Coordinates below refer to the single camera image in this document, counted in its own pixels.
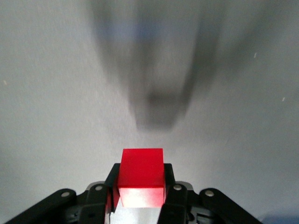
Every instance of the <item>red cube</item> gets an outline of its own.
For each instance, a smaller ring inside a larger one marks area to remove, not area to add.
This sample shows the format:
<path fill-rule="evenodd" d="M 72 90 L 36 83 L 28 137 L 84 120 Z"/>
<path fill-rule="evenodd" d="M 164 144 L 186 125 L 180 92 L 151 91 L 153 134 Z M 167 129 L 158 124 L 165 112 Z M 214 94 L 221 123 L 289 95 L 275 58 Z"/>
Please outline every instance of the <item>red cube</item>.
<path fill-rule="evenodd" d="M 124 207 L 162 207 L 165 200 L 163 149 L 124 149 L 118 189 Z"/>

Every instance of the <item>cube top face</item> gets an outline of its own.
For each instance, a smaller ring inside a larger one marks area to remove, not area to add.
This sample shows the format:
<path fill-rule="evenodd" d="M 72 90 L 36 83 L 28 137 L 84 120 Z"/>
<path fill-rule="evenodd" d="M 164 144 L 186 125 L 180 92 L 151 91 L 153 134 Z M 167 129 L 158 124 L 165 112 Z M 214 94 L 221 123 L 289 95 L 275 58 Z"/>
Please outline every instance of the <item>cube top face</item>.
<path fill-rule="evenodd" d="M 163 149 L 124 149 L 118 186 L 130 188 L 164 188 Z"/>
<path fill-rule="evenodd" d="M 165 201 L 163 149 L 124 149 L 118 189 L 124 207 L 162 207 Z"/>

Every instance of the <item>bolt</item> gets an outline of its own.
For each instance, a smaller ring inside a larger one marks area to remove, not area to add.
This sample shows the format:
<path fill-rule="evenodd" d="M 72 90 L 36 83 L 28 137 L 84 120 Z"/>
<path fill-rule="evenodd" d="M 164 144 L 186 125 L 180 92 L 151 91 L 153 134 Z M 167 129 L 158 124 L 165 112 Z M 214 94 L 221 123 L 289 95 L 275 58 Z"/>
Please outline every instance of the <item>bolt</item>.
<path fill-rule="evenodd" d="M 181 190 L 181 189 L 182 189 L 182 186 L 176 184 L 176 185 L 173 186 L 173 188 L 174 188 L 175 190 Z"/>
<path fill-rule="evenodd" d="M 211 191 L 211 190 L 206 190 L 206 191 L 205 191 L 205 194 L 206 194 L 206 196 L 208 196 L 208 197 L 213 197 L 213 196 L 214 196 L 214 193 L 213 193 L 213 191 Z"/>
<path fill-rule="evenodd" d="M 68 191 L 66 191 L 66 192 L 61 194 L 61 197 L 67 197 L 68 195 L 70 195 L 70 193 Z"/>
<path fill-rule="evenodd" d="M 102 189 L 103 189 L 102 186 L 96 186 L 96 187 L 95 187 L 95 190 L 102 190 Z"/>

